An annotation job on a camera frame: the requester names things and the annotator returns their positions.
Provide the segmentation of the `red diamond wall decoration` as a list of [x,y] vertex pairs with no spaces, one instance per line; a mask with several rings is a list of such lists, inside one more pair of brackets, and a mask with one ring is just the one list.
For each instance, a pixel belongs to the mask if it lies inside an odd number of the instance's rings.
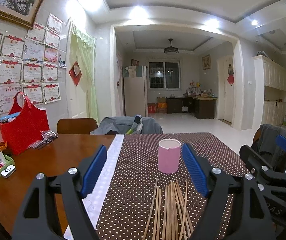
[[80,79],[82,77],[82,72],[80,69],[80,66],[78,64],[78,61],[75,61],[73,66],[71,67],[69,71],[70,77],[74,83],[75,86],[78,86]]

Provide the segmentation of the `white tall cabinet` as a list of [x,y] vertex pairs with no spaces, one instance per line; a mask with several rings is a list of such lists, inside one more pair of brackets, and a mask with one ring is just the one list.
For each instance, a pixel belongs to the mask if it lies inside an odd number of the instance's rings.
[[253,128],[261,124],[281,126],[286,115],[286,70],[271,59],[253,57],[255,104]]

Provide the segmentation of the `pink cylindrical cup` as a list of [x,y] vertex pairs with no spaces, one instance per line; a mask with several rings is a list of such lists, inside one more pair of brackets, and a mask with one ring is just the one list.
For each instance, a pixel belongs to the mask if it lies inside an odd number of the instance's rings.
[[165,174],[177,172],[181,143],[176,139],[163,139],[158,144],[158,170]]

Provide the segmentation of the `dark wooden desk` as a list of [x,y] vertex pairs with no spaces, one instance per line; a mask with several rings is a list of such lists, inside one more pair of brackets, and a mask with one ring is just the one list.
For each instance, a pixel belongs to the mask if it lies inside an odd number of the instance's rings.
[[214,119],[217,98],[183,96],[166,98],[167,114],[193,113],[197,119]]

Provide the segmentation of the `green curtain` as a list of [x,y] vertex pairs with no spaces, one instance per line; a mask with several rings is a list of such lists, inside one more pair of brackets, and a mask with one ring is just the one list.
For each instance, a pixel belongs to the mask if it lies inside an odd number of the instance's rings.
[[98,121],[98,105],[95,88],[95,57],[96,40],[86,31],[79,29],[75,23],[71,24],[70,31],[70,64],[78,64],[80,73],[76,87],[80,87],[85,94],[85,113],[88,118]]

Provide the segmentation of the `round ceiling lamp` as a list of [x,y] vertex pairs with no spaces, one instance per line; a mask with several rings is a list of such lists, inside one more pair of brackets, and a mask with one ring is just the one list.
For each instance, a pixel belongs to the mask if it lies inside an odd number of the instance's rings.
[[172,46],[172,41],[173,41],[173,39],[172,39],[172,38],[169,38],[168,40],[169,40],[169,42],[170,42],[170,46],[169,46],[169,47],[166,47],[166,48],[164,49],[164,53],[167,54],[167,55],[176,55],[176,54],[178,54],[178,53],[179,53],[178,48]]

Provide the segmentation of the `wooden chopstick right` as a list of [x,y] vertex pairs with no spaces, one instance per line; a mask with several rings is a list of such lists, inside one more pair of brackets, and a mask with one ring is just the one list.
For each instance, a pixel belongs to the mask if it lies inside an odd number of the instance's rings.
[[185,183],[185,198],[184,198],[184,209],[183,209],[183,216],[182,216],[182,226],[180,230],[179,240],[182,240],[186,230],[185,230],[185,222],[186,222],[186,208],[187,208],[187,191],[188,191],[188,182]]

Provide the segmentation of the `white small device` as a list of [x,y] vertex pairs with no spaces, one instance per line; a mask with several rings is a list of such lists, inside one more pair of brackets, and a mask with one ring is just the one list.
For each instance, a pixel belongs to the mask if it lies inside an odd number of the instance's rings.
[[14,165],[8,165],[2,172],[1,176],[4,178],[8,178],[12,173],[16,171],[16,167]]

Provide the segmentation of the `white refrigerator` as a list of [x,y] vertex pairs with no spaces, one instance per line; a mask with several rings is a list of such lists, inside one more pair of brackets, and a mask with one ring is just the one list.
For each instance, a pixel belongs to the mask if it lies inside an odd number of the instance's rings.
[[123,95],[125,116],[148,116],[146,66],[123,68]]

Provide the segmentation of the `red tote bag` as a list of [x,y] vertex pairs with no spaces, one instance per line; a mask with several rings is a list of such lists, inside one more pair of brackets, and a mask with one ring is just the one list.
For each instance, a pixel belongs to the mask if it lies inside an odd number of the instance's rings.
[[50,129],[47,112],[33,105],[22,92],[15,94],[9,113],[18,116],[11,122],[0,122],[0,131],[13,155],[23,153],[31,144],[42,139],[43,131]]

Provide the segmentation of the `red cardboard box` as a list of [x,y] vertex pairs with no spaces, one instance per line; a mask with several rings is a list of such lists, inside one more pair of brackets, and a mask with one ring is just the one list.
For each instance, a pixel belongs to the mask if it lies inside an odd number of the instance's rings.
[[148,114],[157,113],[157,104],[155,102],[148,103]]

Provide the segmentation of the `brown polka dot mat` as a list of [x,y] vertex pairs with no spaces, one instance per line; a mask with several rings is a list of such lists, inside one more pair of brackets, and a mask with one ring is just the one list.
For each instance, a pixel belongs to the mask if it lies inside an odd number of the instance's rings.
[[[158,144],[163,139],[176,139],[181,143],[179,168],[175,173],[165,174],[158,170]],[[182,156],[184,144],[190,144],[198,156],[206,158],[211,166],[219,167],[226,174],[243,177],[249,173],[240,157],[210,133],[127,135],[97,222],[96,231],[100,239],[143,238],[156,179],[158,188],[161,188],[160,239],[171,239],[170,181],[176,204],[176,239],[180,236],[185,183],[188,182],[186,232],[182,239],[191,239],[207,200],[197,192],[185,166]],[[146,239],[155,239],[157,234],[158,188]],[[227,197],[221,230],[216,239],[225,239],[233,197],[233,194]]]

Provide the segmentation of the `dark jacket on chair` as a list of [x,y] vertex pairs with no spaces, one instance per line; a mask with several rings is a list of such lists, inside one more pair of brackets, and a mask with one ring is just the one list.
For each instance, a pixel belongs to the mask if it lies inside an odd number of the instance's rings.
[[286,129],[262,124],[254,135],[251,148],[270,164],[275,172],[286,173],[286,150],[277,144],[277,137],[286,139]]

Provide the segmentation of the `plastic packet of pens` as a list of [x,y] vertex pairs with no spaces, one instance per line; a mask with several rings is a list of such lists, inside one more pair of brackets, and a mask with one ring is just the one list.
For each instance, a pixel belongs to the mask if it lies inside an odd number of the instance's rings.
[[29,148],[37,149],[46,146],[51,143],[55,139],[57,139],[58,135],[51,130],[41,131],[42,139],[32,143]]

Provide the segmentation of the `orange cardboard box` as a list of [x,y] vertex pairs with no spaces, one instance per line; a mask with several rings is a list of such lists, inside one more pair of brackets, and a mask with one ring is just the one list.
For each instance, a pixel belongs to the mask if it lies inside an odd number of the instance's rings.
[[166,97],[157,97],[157,113],[167,113]]

